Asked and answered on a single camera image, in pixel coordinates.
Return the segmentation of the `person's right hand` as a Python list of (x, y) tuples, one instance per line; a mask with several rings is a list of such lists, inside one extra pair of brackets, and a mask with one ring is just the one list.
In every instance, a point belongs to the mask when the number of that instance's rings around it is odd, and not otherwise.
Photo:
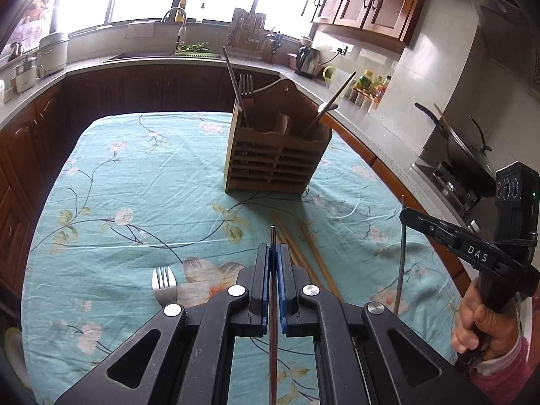
[(488, 338), (482, 345), (482, 361), (507, 355), (521, 339), (521, 329), (513, 302), (508, 303), (501, 314), (494, 312), (483, 303), (478, 290), (478, 278), (475, 278), (459, 302), (459, 309), (454, 317), (451, 347), (459, 354), (479, 348), (479, 332)]

